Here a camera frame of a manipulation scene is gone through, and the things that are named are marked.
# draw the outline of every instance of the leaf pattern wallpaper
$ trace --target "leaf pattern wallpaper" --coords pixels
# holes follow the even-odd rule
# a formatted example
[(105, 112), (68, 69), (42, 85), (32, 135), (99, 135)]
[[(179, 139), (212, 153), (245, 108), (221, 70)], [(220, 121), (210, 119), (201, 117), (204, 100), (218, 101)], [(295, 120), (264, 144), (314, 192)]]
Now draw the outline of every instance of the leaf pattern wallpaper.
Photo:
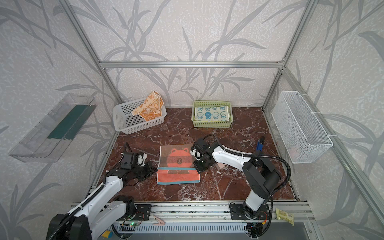
[[(352, 157), (384, 197), (384, 1), (318, 3), (288, 68), (306, 90)], [(278, 148), (288, 157), (270, 113)], [(311, 164), (295, 164), (293, 181), (311, 204), (328, 239), (384, 239), (383, 226), (331, 150)]]
[[(57, 2), (0, 2), (0, 238), (45, 238), (50, 219), (83, 200), (115, 133), (116, 100)], [(56, 163), (8, 156), (67, 94), (97, 105)]]
[[(307, 0), (70, 2), (101, 61), (279, 61)], [(124, 100), (155, 90), (166, 106), (177, 107), (201, 99), (261, 106), (263, 101), (254, 101), (254, 96), (267, 95), (277, 70), (116, 68), (107, 72)]]

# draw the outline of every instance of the blue and white towel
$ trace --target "blue and white towel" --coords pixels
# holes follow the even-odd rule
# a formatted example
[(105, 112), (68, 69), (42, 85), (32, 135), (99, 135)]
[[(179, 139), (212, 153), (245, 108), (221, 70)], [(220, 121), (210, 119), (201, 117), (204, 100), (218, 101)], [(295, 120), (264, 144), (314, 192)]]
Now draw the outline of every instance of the blue and white towel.
[(229, 121), (228, 106), (197, 107), (195, 108), (195, 121)]

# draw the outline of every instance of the green plastic basket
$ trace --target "green plastic basket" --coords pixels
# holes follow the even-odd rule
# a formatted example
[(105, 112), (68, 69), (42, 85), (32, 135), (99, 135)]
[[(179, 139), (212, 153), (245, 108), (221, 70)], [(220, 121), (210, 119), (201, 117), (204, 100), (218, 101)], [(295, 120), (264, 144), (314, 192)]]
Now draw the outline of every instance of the green plastic basket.
[[(195, 108), (197, 107), (221, 107), (228, 106), (229, 108), (229, 121), (195, 121)], [(194, 101), (192, 107), (191, 120), (194, 127), (219, 127), (230, 128), (233, 122), (232, 106), (230, 102), (226, 101)]]

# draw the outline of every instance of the blue bear print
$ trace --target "blue bear print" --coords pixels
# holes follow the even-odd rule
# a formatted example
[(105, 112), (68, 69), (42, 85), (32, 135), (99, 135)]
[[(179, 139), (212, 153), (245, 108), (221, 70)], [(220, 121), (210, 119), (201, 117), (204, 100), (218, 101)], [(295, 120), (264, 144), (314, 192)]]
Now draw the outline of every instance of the blue bear print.
[(202, 112), (197, 113), (197, 118), (203, 119), (204, 114)]
[(226, 118), (226, 116), (227, 116), (227, 112), (222, 111), (222, 112), (220, 113), (220, 115), (221, 115), (221, 118)]
[(206, 119), (211, 119), (211, 115), (212, 115), (212, 113), (205, 113), (205, 118)]
[(214, 112), (212, 115), (214, 116), (214, 119), (218, 119), (220, 114), (218, 112)]

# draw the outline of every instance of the crumpled orange towel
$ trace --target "crumpled orange towel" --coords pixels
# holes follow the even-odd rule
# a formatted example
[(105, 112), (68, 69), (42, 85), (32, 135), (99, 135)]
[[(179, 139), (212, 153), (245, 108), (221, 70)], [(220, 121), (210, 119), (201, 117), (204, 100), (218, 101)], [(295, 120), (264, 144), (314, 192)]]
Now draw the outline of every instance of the crumpled orange towel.
[(161, 117), (164, 102), (158, 92), (151, 92), (145, 99), (144, 103), (135, 108), (132, 111), (132, 115), (139, 115), (144, 118), (145, 121), (153, 120)]

